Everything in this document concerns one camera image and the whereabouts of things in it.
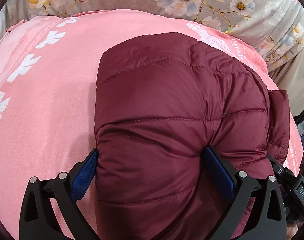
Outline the person's right hand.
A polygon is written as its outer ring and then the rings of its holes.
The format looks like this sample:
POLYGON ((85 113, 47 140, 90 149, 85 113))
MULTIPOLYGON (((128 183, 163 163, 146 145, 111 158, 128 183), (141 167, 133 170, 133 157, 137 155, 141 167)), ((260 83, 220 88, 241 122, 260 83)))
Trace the person's right hand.
POLYGON ((296 224, 287 224, 287 233, 286 233, 286 239, 291 240, 294 235, 298 231, 298 226, 296 224))

